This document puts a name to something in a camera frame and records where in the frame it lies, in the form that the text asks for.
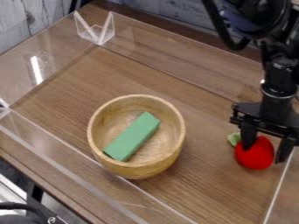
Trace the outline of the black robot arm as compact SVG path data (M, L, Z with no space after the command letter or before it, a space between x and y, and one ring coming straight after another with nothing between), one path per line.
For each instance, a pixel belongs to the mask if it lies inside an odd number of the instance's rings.
M264 79L261 101L232 105L229 121L240 129L242 149L249 151L257 133L280 139L274 161L282 163L299 146L299 10L292 0L201 0L225 46L242 50L256 43Z

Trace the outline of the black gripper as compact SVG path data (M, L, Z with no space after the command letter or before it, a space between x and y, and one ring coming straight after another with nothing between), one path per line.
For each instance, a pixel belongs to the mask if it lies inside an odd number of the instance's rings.
M292 99L294 94L262 92L258 102L237 102L232 105L229 122L240 129L242 149L249 150L257 140L257 132L282 138L274 154L274 161L282 163L299 140L299 112Z

